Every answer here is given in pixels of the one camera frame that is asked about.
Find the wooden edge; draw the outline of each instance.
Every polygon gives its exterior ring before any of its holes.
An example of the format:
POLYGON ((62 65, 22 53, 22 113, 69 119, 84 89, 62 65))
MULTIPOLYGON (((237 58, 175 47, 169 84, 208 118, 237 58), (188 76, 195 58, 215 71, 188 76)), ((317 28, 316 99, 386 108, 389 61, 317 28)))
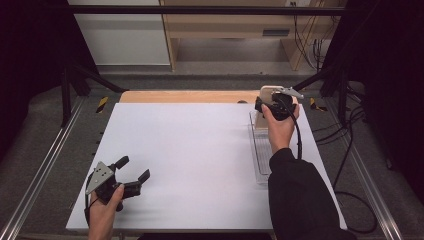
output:
POLYGON ((259 90, 247 91, 127 91, 120 103, 255 103, 259 90))

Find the human hand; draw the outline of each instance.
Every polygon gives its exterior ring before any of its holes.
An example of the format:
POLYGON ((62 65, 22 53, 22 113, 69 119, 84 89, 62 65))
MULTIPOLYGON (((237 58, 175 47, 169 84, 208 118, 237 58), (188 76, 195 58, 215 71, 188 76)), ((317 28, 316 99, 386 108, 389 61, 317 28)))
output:
MULTIPOLYGON (((282 148, 288 148, 294 132, 293 119, 288 117, 282 121, 277 121, 272 115, 271 110, 264 104, 262 104, 262 112, 268 123, 268 138, 271 144, 272 154, 282 148)), ((299 117, 299 104, 296 104, 293 115, 296 119, 299 117)))
POLYGON ((103 204, 100 199, 98 199, 96 191, 91 193, 90 203, 92 205, 90 207, 89 240, 105 240, 112 238, 116 207, 122 201, 123 196, 123 184, 116 188, 107 205, 103 204))

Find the transparent container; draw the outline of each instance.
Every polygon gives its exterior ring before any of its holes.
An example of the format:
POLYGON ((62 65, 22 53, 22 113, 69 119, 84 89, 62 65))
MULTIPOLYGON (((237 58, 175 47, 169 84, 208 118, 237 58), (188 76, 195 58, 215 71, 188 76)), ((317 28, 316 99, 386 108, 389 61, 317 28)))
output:
POLYGON ((268 178, 271 174, 269 159, 272 157, 272 150, 268 140, 268 129, 255 129, 257 113, 257 111, 250 112, 249 124, 253 165, 255 167, 256 182, 259 184, 268 184, 268 178))

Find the black sleeve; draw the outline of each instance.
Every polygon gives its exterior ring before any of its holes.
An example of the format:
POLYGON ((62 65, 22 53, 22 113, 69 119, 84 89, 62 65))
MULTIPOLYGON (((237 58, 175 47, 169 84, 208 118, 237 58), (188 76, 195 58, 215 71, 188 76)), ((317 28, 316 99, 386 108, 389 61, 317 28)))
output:
POLYGON ((333 199, 312 163, 295 159, 290 148, 283 148, 269 164, 269 206, 278 240, 356 239, 340 229, 333 199))

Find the white table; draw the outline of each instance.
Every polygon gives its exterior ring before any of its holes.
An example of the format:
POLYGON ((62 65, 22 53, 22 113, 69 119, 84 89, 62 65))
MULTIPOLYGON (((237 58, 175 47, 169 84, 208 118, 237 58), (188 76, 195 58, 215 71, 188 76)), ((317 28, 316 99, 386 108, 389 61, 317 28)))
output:
MULTIPOLYGON (((151 177, 141 195, 124 201, 114 228, 137 232, 272 231, 268 190, 256 183, 248 125, 253 104, 118 103, 90 172, 123 156, 120 182, 151 177)), ((312 162, 334 193, 305 112, 299 117, 303 158, 312 162)), ((291 148, 296 156, 296 134, 291 148)), ((87 232, 82 186, 66 226, 87 232)), ((336 204, 340 226, 346 223, 336 204)))

